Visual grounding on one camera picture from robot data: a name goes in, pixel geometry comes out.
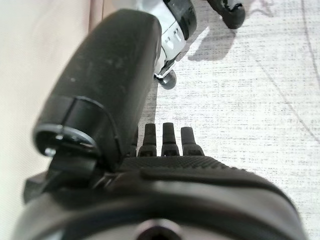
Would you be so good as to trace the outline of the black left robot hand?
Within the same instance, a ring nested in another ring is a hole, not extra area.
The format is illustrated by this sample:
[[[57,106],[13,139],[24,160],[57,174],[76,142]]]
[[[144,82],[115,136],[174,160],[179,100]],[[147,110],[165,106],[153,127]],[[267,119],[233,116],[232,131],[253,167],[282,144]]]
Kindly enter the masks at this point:
[[[138,123],[160,58],[161,26],[119,10],[82,42],[34,125],[48,169],[25,181],[14,240],[305,240],[277,186],[205,156],[191,127],[178,150],[172,123],[162,152]]]

